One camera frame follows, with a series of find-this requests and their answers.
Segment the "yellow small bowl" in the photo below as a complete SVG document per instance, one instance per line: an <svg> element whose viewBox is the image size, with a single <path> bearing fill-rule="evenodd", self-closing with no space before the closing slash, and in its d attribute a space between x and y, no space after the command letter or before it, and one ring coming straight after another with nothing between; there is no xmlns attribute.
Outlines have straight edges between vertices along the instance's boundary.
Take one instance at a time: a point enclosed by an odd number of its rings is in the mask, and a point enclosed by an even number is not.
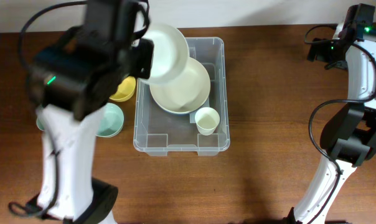
<svg viewBox="0 0 376 224"><path fill-rule="evenodd" d="M118 86L116 93L110 96L110 99L116 102L127 101L133 96L135 89L136 89L135 77L127 77Z"/></svg>

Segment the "white small bowl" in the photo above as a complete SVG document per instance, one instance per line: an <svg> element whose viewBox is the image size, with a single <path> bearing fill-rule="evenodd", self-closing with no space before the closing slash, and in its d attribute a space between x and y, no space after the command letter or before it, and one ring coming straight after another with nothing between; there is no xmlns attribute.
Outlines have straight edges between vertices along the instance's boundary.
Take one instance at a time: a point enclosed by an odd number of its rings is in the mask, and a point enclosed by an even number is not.
<svg viewBox="0 0 376 224"><path fill-rule="evenodd" d="M184 35L168 24L152 23L143 38L154 44L150 77L143 82L163 85L175 80L185 69L189 58Z"/></svg>

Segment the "cream bowl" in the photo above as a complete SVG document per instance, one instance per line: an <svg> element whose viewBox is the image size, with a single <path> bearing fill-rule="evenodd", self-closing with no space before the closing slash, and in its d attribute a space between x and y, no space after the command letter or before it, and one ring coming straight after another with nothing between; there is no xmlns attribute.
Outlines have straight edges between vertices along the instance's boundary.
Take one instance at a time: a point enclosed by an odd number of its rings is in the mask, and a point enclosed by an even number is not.
<svg viewBox="0 0 376 224"><path fill-rule="evenodd" d="M210 85L151 85L153 100L160 108L171 111L192 111L202 106L210 94Z"/></svg>
<svg viewBox="0 0 376 224"><path fill-rule="evenodd" d="M187 114L206 102L210 94L210 77L200 62L189 57L181 76L167 85L150 85L150 91L163 110Z"/></svg>

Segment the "mint green small bowl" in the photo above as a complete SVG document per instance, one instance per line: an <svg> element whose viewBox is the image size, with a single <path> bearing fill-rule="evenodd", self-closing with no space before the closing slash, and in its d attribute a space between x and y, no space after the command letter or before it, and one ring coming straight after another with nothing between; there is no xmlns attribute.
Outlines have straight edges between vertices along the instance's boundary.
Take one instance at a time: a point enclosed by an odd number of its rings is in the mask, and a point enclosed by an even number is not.
<svg viewBox="0 0 376 224"><path fill-rule="evenodd" d="M122 109L116 104L107 103L96 135L101 138L112 138L123 129L124 121L125 116Z"/></svg>

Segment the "cream cup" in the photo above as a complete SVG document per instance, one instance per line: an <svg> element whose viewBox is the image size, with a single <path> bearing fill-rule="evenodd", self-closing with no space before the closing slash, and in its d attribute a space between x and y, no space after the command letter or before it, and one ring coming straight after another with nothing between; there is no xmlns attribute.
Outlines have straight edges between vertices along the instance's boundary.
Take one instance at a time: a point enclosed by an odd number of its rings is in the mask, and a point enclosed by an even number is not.
<svg viewBox="0 0 376 224"><path fill-rule="evenodd" d="M211 135L220 122L220 115L211 107L199 109L195 114L195 123L200 134Z"/></svg>

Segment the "mint green cup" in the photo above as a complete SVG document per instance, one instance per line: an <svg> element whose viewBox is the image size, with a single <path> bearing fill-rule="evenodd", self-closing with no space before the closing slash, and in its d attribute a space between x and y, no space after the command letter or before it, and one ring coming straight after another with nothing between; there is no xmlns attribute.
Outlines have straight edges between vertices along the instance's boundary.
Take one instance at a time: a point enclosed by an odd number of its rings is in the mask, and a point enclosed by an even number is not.
<svg viewBox="0 0 376 224"><path fill-rule="evenodd" d="M41 121L40 121L39 118L36 119L36 125L37 125L37 127L38 127L39 130L41 130L41 131L44 131L44 130L45 130L45 128L44 128L44 126L43 126L43 124L41 123Z"/></svg>

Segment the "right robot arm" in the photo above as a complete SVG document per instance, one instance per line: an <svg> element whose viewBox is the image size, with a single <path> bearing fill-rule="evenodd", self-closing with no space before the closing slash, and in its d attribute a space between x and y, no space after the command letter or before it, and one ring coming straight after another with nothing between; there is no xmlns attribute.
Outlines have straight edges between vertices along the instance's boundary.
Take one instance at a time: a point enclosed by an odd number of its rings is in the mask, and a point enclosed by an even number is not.
<svg viewBox="0 0 376 224"><path fill-rule="evenodd" d="M325 69L339 68L349 75L348 97L325 125L320 141L311 142L321 160L309 188L284 223L325 223L327 213L341 187L355 170L376 154L376 28L375 6L352 5L331 39L304 40L311 47L309 61L323 61Z"/></svg>

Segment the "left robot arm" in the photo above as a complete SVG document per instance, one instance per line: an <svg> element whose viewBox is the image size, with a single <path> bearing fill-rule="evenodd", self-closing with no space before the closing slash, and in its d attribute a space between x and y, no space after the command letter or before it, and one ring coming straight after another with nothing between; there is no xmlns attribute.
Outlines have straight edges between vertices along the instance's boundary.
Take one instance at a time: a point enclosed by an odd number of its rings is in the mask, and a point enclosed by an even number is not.
<svg viewBox="0 0 376 224"><path fill-rule="evenodd" d="M44 127L43 183L17 217L63 223L114 223L118 188L92 176L96 134L108 99L127 77L147 79L154 44L145 39L147 1L84 1L82 25L41 50L27 70L26 90Z"/></svg>

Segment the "clear plastic storage bin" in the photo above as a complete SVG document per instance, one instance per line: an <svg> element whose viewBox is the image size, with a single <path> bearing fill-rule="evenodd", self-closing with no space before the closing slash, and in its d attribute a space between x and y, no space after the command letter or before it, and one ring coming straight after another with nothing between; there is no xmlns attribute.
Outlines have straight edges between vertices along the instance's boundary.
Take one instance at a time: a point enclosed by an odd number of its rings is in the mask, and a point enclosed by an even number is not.
<svg viewBox="0 0 376 224"><path fill-rule="evenodd" d="M210 77L210 106L220 115L215 131L204 136L189 114L163 111L153 100L149 85L138 81L133 145L150 156L191 151L200 156L215 156L230 146L224 42L219 37L188 37L190 56L199 61Z"/></svg>

